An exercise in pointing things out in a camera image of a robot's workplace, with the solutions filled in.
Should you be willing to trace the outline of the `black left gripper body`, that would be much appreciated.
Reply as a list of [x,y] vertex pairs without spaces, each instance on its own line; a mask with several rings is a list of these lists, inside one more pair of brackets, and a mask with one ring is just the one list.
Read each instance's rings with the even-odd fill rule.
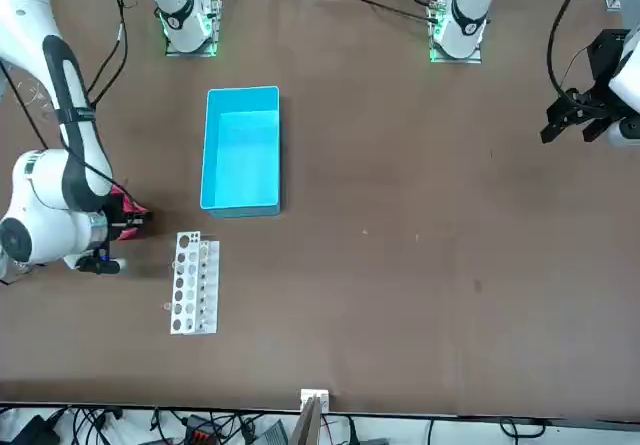
[[604,29],[587,47],[594,84],[589,90],[592,97],[608,94],[608,83],[616,71],[629,29]]

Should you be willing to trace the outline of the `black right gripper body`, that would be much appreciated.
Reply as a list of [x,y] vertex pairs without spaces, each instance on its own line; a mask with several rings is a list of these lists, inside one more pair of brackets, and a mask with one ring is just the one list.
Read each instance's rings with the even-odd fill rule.
[[110,241],[133,239],[151,219],[151,212],[123,192],[111,192],[103,206]]

